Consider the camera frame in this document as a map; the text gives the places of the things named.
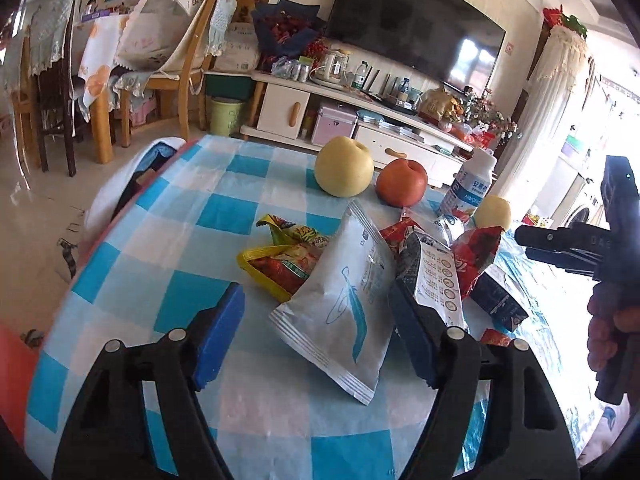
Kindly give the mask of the right hand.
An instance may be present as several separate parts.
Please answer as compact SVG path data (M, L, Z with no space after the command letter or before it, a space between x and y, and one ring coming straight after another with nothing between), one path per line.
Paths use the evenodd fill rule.
M639 331L639 306L626 307L615 314L608 315L608 300L611 295L606 291L606 284L600 283L593 287L592 295L587 304L591 315L588 327L588 365L590 370L600 372L610 359L616 356L618 343L614 332L631 334Z

